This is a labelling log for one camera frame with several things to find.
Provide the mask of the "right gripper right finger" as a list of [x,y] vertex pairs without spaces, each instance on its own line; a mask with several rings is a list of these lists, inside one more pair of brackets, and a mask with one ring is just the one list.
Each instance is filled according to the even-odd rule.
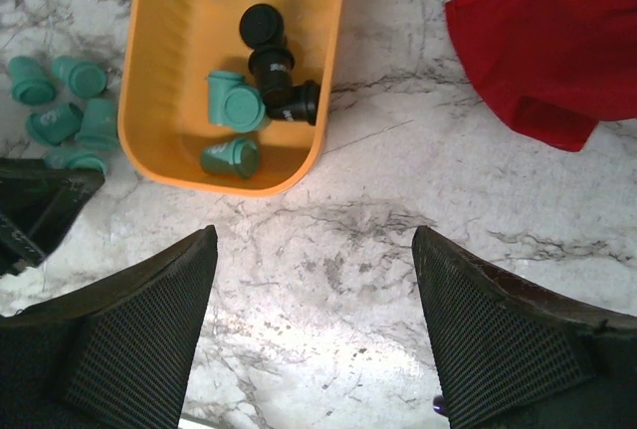
[[632,428],[636,320],[541,287],[427,226],[412,255],[453,428]]

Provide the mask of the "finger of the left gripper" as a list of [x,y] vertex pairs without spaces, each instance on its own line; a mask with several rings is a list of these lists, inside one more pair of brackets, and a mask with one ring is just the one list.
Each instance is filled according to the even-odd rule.
[[18,275],[53,254],[104,185],[98,170],[59,170],[41,159],[1,159],[1,274]]

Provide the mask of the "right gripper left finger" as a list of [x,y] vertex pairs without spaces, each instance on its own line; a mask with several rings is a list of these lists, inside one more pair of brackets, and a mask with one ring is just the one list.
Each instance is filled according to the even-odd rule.
[[218,261],[207,226],[1,320],[4,428],[175,428]]

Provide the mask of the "green coffee capsule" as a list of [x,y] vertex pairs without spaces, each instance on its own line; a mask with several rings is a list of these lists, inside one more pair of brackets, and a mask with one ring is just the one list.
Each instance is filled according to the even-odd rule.
[[221,124],[237,133],[264,130],[271,122],[260,93],[250,86],[231,89],[221,104]]
[[106,71],[92,61],[61,56],[53,61],[52,71],[75,96],[82,99],[99,96],[107,86]]
[[12,99],[27,106],[52,102],[57,91],[40,63],[28,56],[18,56],[9,62]]
[[224,126],[224,100],[235,87],[246,82],[242,74],[217,70],[207,77],[208,84],[208,120],[211,124]]
[[80,130],[83,118],[83,111],[77,105],[68,103],[43,113],[32,113],[27,118],[25,127],[37,142],[59,146]]
[[199,161],[206,173],[248,179],[259,168],[260,152],[253,140],[238,137],[206,147],[201,152]]

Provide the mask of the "orange storage basket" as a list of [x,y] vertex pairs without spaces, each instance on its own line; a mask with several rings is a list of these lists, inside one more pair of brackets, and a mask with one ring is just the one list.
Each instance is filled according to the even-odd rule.
[[259,0],[283,16],[295,84],[320,85],[315,124],[275,121],[252,134],[260,152],[248,179],[206,173],[206,147],[235,132],[208,119],[210,73],[249,75],[239,34],[251,0],[132,0],[118,106],[118,137],[146,178],[187,190],[271,197],[299,183],[319,160],[327,127],[343,0]]

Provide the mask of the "black coffee capsule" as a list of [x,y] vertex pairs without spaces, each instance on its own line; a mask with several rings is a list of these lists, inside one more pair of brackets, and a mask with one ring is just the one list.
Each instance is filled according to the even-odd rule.
[[307,80],[293,87],[292,99],[284,106],[266,107],[266,114],[272,120],[302,121],[311,126],[317,124],[320,84]]
[[267,107],[281,107],[293,94],[294,55],[283,45],[266,45],[254,50],[248,68]]
[[253,50],[268,45],[287,45],[285,22],[274,6],[259,3],[248,8],[239,23],[243,42]]

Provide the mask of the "red cloth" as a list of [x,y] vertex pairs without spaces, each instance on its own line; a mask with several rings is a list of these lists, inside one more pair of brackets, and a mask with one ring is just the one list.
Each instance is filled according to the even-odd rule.
[[470,83],[511,130],[577,152],[636,115],[636,0],[451,0]]

